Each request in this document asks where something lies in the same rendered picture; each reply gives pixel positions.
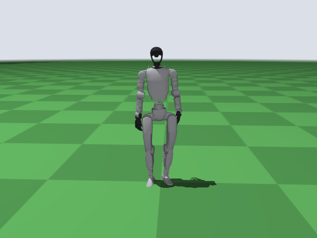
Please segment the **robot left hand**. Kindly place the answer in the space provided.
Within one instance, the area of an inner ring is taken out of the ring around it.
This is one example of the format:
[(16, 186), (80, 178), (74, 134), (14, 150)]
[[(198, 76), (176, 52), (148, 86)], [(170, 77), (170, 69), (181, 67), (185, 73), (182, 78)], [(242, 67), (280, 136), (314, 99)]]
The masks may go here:
[(180, 116), (181, 116), (182, 114), (180, 114), (180, 111), (177, 111), (177, 113), (176, 113), (176, 116), (177, 116), (177, 123), (179, 123), (179, 121), (180, 121)]

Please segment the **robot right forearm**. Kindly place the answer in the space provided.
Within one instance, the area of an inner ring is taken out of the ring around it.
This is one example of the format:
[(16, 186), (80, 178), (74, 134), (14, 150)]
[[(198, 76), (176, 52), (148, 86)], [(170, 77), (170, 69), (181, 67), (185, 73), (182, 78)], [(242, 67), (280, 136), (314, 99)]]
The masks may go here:
[(136, 95), (136, 112), (135, 112), (135, 116), (139, 117), (139, 114), (142, 113), (143, 111), (143, 100), (138, 99), (138, 92)]

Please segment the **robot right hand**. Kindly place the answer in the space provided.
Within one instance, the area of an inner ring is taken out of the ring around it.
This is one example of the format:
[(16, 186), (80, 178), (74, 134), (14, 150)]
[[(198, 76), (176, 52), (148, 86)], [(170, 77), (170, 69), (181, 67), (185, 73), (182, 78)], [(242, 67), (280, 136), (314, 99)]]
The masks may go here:
[(141, 129), (141, 127), (142, 127), (142, 124), (141, 124), (141, 118), (142, 118), (142, 114), (140, 113), (139, 114), (139, 117), (135, 117), (135, 127), (138, 129), (138, 130), (140, 130), (140, 131), (143, 131), (142, 129)]

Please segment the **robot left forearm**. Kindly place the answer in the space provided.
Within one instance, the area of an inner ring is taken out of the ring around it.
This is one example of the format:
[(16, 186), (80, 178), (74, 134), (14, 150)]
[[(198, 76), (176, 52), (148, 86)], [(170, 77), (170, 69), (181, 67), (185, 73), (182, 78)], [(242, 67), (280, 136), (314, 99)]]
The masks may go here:
[(176, 113), (177, 113), (177, 111), (180, 111), (180, 114), (181, 114), (182, 113), (182, 109), (181, 109), (181, 102), (180, 102), (181, 98), (180, 98), (180, 96), (174, 97), (173, 100), (174, 100)]

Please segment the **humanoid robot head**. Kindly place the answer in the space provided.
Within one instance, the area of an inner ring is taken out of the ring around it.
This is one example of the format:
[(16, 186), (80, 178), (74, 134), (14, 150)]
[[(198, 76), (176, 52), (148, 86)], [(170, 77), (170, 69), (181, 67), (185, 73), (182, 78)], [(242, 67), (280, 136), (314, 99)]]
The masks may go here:
[[(153, 67), (153, 68), (154, 68), (154, 69), (162, 68), (162, 67), (160, 67), (160, 63), (161, 63), (161, 61), (162, 61), (162, 56), (163, 56), (162, 49), (159, 48), (159, 47), (154, 47), (154, 48), (151, 49), (150, 55), (151, 55), (151, 59), (152, 59), (152, 61), (153, 61), (153, 63), (154, 63), (154, 66), (155, 66), (155, 67)], [(157, 58), (159, 55), (161, 55), (160, 61), (159, 61), (159, 62), (154, 62), (152, 56), (155, 56), (155, 57)]]

